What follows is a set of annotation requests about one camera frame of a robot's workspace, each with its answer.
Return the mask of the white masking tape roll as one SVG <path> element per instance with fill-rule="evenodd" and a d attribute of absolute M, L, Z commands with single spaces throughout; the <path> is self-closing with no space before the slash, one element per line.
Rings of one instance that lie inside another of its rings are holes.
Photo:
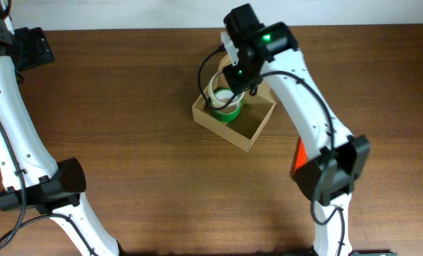
<path fill-rule="evenodd" d="M 215 82 L 223 73 L 215 73 L 208 83 L 208 96 L 211 100 L 211 106 L 214 110 L 224 110 L 236 106 L 242 101 L 244 93 L 235 94 L 231 89 L 218 89 Z"/>

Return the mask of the brown cardboard box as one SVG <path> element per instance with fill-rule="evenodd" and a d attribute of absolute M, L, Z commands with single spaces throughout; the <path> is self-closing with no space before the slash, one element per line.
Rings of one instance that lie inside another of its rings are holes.
<path fill-rule="evenodd" d="M 199 97 L 192 105 L 193 121 L 248 152 L 264 129 L 278 102 L 279 99 L 270 86 L 262 82 L 255 96 L 245 93 L 240 113 L 233 121 L 225 123 L 216 119 L 202 97 Z"/>

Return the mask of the green tape roll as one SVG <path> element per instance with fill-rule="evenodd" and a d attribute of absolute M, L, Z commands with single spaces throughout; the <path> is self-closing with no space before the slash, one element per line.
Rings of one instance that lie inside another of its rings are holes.
<path fill-rule="evenodd" d="M 243 95 L 236 96 L 232 103 L 229 104 L 226 108 L 221 110 L 215 110 L 215 108 L 220 108 L 224 106 L 229 100 L 234 96 L 233 92 L 230 89 L 219 89 L 214 92 L 215 99 L 211 99 L 213 104 L 213 116 L 218 121 L 221 122 L 231 122 L 233 121 L 240 113 L 241 110 L 241 100 Z"/>

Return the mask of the orange utility knife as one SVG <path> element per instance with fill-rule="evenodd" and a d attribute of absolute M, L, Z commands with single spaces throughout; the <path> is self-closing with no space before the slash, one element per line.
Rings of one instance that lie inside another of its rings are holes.
<path fill-rule="evenodd" d="M 307 155 L 304 143 L 301 138 L 298 139 L 294 160 L 291 165 L 291 177 L 295 177 L 296 172 L 306 163 Z"/>

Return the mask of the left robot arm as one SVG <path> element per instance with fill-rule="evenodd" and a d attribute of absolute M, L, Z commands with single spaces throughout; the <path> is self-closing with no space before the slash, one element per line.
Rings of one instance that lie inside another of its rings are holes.
<path fill-rule="evenodd" d="M 21 228 L 51 219 L 82 255 L 123 255 L 87 200 L 80 162 L 56 161 L 32 123 L 18 88 L 22 72 L 55 57 L 41 28 L 13 28 L 11 7 L 11 1 L 0 0 L 0 210 L 18 210 L 19 216 L 0 238 L 0 250 Z"/>

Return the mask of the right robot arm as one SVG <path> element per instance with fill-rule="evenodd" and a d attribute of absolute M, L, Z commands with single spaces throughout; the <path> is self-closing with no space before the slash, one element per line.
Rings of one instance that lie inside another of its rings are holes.
<path fill-rule="evenodd" d="M 289 27 L 266 26 L 249 4 L 230 11 L 221 35 L 230 64 L 223 75 L 230 89 L 255 94 L 266 83 L 296 127 L 306 156 L 292 178 L 310 202 L 315 237 L 312 255 L 392 255 L 391 250 L 354 250 L 348 210 L 370 154 L 367 137 L 354 136 L 329 107 L 306 66 Z"/>

